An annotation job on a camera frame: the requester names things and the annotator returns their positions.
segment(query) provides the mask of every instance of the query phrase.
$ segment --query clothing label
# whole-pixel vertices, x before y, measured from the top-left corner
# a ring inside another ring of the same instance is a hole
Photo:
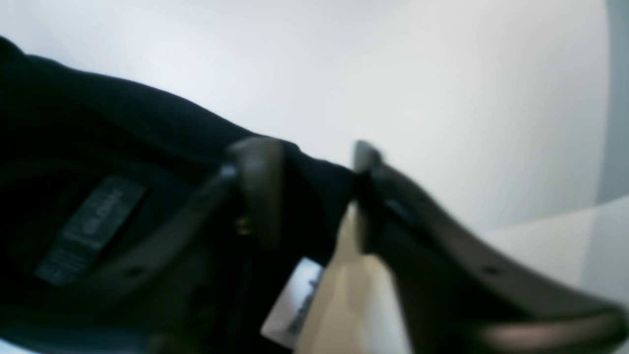
[[[260,334],[295,349],[322,275],[323,267],[302,258],[264,321]]]
[[[58,287],[79,281],[146,190],[126,178],[106,177],[59,231],[35,275]]]

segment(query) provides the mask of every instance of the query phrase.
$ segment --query black garment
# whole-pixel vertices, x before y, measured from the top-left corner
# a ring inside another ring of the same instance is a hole
[[[104,176],[125,176],[150,193],[99,262],[140,243],[216,172],[230,144],[252,136],[256,134],[173,94],[25,55],[0,37],[0,303],[36,309],[38,299],[59,291],[35,278],[33,270],[64,222]],[[284,142],[284,154],[279,251],[245,259],[225,254],[237,252],[234,245],[204,244],[199,259],[209,252],[212,261],[183,261],[168,282],[138,294],[124,312],[96,322],[176,327],[181,325],[182,305],[175,302],[214,296],[217,306],[230,307],[220,313],[236,316],[240,311],[240,319],[219,325],[225,328],[209,336],[219,344],[210,347],[225,352],[280,350],[259,336],[262,321],[302,256],[322,264],[330,260],[353,183],[349,170],[313,159],[290,142]],[[208,230],[208,238],[213,232]],[[241,279],[239,267],[247,262],[250,289],[237,294],[211,290],[217,283],[231,282],[237,288],[233,282]],[[177,284],[188,274],[186,269],[201,266],[213,267],[212,277],[196,275],[211,278],[203,280],[210,290]],[[170,294],[177,287],[180,294]]]

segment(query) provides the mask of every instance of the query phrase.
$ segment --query white wall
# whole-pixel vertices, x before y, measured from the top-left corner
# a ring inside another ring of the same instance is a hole
[[[370,140],[484,239],[578,285],[607,271],[588,265],[597,205],[629,188],[622,1],[3,0],[0,34],[316,157],[349,164]]]

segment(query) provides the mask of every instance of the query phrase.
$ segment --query paper tag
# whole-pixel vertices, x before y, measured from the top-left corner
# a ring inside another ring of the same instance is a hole
[[[260,334],[295,349],[322,275],[323,267],[302,258],[264,321]]]
[[[58,287],[79,281],[146,190],[126,178],[106,177],[59,231],[35,275]]]

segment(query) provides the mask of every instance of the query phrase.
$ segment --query white tag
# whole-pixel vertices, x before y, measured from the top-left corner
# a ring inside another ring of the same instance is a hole
[[[302,258],[264,321],[260,334],[295,349],[322,274],[323,267]]]

